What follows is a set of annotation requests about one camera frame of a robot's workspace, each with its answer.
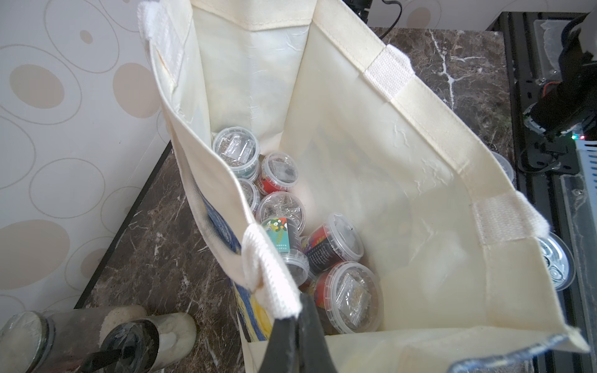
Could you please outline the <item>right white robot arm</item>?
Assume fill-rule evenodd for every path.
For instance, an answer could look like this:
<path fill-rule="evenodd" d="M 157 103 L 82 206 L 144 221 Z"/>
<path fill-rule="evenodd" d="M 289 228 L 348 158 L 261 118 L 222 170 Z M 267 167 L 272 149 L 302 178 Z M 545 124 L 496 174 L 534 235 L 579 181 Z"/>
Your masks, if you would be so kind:
<path fill-rule="evenodd" d="M 596 11 L 570 21 L 560 42 L 561 81 L 525 115 L 525 124 L 547 138 L 578 124 L 596 126 Z"/>

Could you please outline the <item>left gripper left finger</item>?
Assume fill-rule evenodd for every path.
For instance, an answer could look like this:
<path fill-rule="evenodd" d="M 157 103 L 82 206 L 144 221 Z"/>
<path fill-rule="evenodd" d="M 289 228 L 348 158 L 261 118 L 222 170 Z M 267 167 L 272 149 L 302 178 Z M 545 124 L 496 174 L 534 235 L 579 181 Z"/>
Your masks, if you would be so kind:
<path fill-rule="evenodd" d="M 259 373 L 291 373 L 296 370 L 297 318 L 275 320 Z"/>

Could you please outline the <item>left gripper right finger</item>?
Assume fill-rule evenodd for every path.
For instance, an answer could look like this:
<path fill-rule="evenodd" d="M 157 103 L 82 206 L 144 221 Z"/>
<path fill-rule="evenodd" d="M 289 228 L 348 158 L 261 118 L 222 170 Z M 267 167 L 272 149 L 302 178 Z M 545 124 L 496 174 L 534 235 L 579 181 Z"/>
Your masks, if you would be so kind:
<path fill-rule="evenodd" d="M 337 372 L 312 297 L 301 293 L 298 319 L 298 372 Z"/>

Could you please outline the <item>cream canvas tote bag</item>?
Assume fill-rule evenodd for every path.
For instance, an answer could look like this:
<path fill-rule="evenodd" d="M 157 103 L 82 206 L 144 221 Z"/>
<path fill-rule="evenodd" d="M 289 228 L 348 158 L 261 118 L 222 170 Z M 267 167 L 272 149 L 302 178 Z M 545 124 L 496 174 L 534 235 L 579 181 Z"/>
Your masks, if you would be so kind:
<path fill-rule="evenodd" d="M 212 147 L 233 126 L 297 161 L 308 227 L 343 214 L 379 278 L 379 329 L 324 338 L 332 370 L 461 372 L 589 351 L 548 274 L 545 218 L 343 2 L 144 1 L 138 28 L 194 220 L 239 290 L 248 372 L 302 306 Z"/>

